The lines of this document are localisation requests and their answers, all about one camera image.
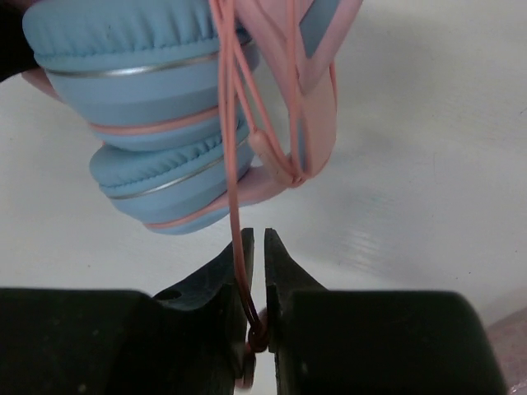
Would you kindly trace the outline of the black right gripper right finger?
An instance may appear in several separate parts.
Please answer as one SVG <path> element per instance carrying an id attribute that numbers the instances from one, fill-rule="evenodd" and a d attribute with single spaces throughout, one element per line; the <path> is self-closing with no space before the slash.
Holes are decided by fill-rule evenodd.
<path id="1" fill-rule="evenodd" d="M 269 350 L 280 394 L 504 394 L 481 321 L 460 294 L 328 290 L 264 234 Z"/>

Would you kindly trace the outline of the pink and blue cat headphones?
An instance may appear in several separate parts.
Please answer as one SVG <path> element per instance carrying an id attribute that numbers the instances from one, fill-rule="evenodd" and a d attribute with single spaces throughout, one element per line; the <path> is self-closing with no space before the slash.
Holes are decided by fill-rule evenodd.
<path id="1" fill-rule="evenodd" d="M 36 85 L 89 124 L 122 213 L 205 228 L 315 177 L 336 141 L 334 59 L 358 1 L 40 1 Z"/>

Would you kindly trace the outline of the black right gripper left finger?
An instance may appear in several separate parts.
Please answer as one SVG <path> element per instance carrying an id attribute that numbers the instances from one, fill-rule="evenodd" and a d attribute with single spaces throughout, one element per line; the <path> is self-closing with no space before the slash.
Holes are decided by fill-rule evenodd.
<path id="1" fill-rule="evenodd" d="M 4 394 L 231 394 L 254 381 L 232 247 L 156 295 L 4 288 Z"/>

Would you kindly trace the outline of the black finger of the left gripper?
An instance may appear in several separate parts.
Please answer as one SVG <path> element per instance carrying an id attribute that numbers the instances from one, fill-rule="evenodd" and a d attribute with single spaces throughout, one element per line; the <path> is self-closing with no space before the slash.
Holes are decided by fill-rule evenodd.
<path id="1" fill-rule="evenodd" d="M 38 67 L 22 29 L 22 18 L 34 3 L 33 0 L 1 1 L 1 81 Z"/>

